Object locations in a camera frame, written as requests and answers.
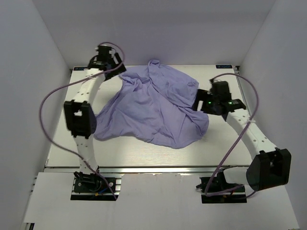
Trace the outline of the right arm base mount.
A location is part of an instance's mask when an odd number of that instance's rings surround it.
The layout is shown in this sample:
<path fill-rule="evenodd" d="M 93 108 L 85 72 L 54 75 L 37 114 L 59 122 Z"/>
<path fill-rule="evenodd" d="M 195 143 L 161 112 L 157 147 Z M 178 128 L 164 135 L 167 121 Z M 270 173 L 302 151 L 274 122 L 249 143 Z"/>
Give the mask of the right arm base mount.
<path fill-rule="evenodd" d="M 244 187 L 240 187 L 234 191 L 223 193 L 216 196 L 206 196 L 205 188 L 210 177 L 201 177 L 200 184 L 196 185 L 196 190 L 201 192 L 201 202 L 203 204 L 238 204 L 247 203 L 246 192 Z M 237 186 L 237 184 L 228 184 L 224 175 L 220 172 L 213 178 L 213 181 L 208 189 L 208 194 L 217 193 L 226 189 Z"/>

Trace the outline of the lilac zip jacket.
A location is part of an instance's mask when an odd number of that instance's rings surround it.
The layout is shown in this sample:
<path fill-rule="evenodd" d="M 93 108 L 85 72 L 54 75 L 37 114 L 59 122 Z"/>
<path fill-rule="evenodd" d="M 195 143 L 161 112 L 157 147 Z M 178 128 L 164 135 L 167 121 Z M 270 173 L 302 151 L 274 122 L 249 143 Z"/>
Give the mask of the lilac zip jacket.
<path fill-rule="evenodd" d="M 96 116 L 95 139 L 133 136 L 181 149 L 206 134 L 208 115 L 192 110 L 196 79 L 156 59 L 127 68 L 119 77 L 121 89 Z"/>

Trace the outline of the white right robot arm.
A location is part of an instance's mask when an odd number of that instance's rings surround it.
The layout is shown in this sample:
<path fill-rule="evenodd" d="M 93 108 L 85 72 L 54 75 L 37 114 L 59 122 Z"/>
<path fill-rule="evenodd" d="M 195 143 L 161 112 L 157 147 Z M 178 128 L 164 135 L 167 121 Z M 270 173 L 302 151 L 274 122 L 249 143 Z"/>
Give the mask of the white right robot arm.
<path fill-rule="evenodd" d="M 193 110 L 198 108 L 199 102 L 203 102 L 202 112 L 222 116 L 224 121 L 238 134 L 237 140 L 209 179 L 204 190 L 206 193 L 215 176 L 219 176 L 216 184 L 222 191 L 228 191 L 233 185 L 235 188 L 249 185 L 257 192 L 288 183 L 291 153 L 287 149 L 278 148 L 269 141 L 248 114 L 246 106 L 240 99 L 232 99 L 230 92 L 216 96 L 209 91 L 199 89 L 192 106 Z M 239 141 L 243 141 L 248 149 L 252 163 L 248 167 L 222 168 L 226 158 Z"/>

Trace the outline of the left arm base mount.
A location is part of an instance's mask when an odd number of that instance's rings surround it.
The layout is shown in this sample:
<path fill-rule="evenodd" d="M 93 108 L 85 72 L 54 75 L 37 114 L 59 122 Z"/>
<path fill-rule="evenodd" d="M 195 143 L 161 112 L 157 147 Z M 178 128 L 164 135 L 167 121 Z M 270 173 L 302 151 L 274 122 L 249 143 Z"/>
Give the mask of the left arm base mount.
<path fill-rule="evenodd" d="M 74 172 L 71 192 L 73 201 L 116 201 L 120 193 L 120 179 L 96 174 Z"/>

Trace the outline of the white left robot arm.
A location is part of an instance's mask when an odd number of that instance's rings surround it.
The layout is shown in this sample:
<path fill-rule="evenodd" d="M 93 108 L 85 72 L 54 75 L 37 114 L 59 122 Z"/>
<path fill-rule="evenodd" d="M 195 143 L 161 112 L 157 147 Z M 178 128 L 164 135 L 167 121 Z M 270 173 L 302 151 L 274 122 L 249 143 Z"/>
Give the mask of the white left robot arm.
<path fill-rule="evenodd" d="M 99 171 L 94 156 L 93 138 L 97 121 L 92 103 L 103 82 L 125 71 L 118 52 L 94 56 L 85 69 L 85 80 L 82 81 L 80 89 L 73 99 L 64 102 L 66 126 L 76 143 L 80 157 L 80 172 L 84 174 Z"/>

